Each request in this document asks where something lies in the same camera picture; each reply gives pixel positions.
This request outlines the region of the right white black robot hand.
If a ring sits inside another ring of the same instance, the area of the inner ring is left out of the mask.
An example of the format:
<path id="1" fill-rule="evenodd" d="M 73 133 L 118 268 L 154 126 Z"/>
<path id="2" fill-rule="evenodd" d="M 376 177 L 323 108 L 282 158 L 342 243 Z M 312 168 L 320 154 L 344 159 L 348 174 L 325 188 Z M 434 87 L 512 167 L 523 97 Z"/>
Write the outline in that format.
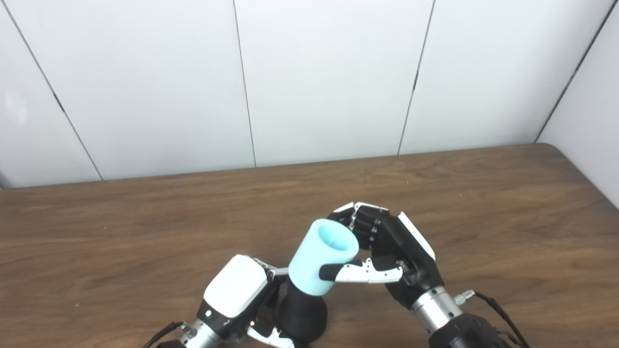
<path id="1" fill-rule="evenodd" d="M 371 256 L 323 264 L 321 280 L 385 284 L 407 310 L 416 310 L 425 293 L 444 286 L 435 252 L 403 212 L 393 215 L 384 207 L 351 202 L 332 211 L 328 219 L 347 227 Z"/>

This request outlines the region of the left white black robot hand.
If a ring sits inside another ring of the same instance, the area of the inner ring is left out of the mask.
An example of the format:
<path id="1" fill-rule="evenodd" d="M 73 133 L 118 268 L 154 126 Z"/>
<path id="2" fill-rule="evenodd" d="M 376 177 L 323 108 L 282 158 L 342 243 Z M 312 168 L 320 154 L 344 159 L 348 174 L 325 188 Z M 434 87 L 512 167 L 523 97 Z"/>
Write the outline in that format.
<path id="1" fill-rule="evenodd" d="M 263 307 L 276 306 L 287 279 L 287 267 L 235 255 L 206 287 L 193 324 L 195 336 L 185 337 L 184 343 L 188 348 L 218 348 L 252 338 L 266 346 L 295 348 L 282 329 L 259 318 Z"/>

